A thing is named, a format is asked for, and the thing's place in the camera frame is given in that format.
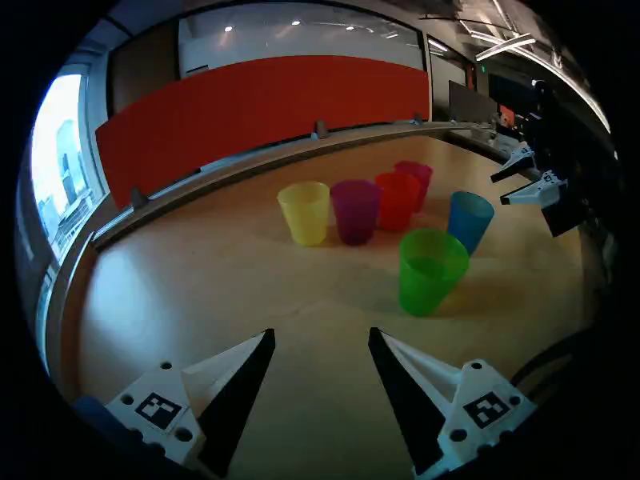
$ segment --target desk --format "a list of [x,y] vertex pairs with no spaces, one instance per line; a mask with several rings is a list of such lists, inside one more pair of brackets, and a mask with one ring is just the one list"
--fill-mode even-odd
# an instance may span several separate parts
[[[412,228],[446,228],[449,196],[496,209],[456,290],[430,318],[396,301],[402,234],[358,248],[330,229],[290,240],[276,195],[291,182],[373,178],[399,160],[434,168]],[[501,206],[498,165],[416,136],[341,150],[217,190],[136,230],[96,264],[80,331],[82,391],[106,402],[146,370],[189,365],[275,328],[276,350],[230,465],[236,478],[412,478],[367,348],[379,326],[454,366],[484,358],[511,376],[585,325],[578,232],[553,239],[536,206]]]

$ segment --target gripper jaw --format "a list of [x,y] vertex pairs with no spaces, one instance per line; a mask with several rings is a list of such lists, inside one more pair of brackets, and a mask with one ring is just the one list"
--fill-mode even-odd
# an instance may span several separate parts
[[483,360],[455,368],[378,328],[369,349],[421,480],[470,462],[536,408]]
[[274,349],[268,329],[182,370],[163,363],[106,409],[145,447],[207,477],[224,477]]

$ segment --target glass window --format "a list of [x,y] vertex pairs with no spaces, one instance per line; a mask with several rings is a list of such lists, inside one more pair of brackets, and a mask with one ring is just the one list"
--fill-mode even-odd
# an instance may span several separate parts
[[31,175],[35,201],[45,235],[58,259],[95,204],[78,132],[81,80],[79,74],[54,80],[33,133]]
[[255,3],[180,21],[181,76],[259,58],[344,55],[422,70],[416,30],[348,8]]

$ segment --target translucent plastic cup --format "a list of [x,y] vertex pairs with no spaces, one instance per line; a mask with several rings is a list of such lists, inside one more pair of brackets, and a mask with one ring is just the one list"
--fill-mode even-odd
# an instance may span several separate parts
[[375,178],[382,188],[379,225],[384,230],[402,231],[409,226],[414,212],[420,182],[416,177],[403,172],[380,174]]
[[347,245],[362,245],[374,236],[382,189],[367,180],[346,180],[331,187],[338,235]]
[[294,183],[280,190],[278,201],[296,243],[304,246],[322,243],[329,221],[328,186],[320,182]]
[[409,314],[433,313],[469,268],[469,254],[440,230],[414,230],[400,242],[398,300]]
[[455,192],[451,195],[449,226],[446,231],[456,237],[471,256],[482,240],[494,213],[493,206],[479,195]]
[[428,165],[417,162],[398,162],[394,168],[397,172],[413,175],[420,182],[420,192],[418,193],[418,200],[416,200],[414,208],[415,212],[419,212],[422,209],[422,205],[424,205],[426,192],[429,189],[429,183],[431,182],[431,175],[434,174],[434,169]]

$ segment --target pink cup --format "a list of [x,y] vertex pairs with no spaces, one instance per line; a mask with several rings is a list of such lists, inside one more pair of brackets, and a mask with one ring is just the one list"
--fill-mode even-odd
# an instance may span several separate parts
[[417,162],[398,162],[394,168],[395,171],[413,175],[420,181],[420,193],[418,194],[418,200],[414,208],[415,212],[419,212],[424,204],[426,191],[429,189],[429,182],[431,181],[431,175],[434,173],[434,169],[428,165]]
[[347,245],[362,245],[374,236],[382,189],[367,180],[345,180],[331,187],[338,235]]

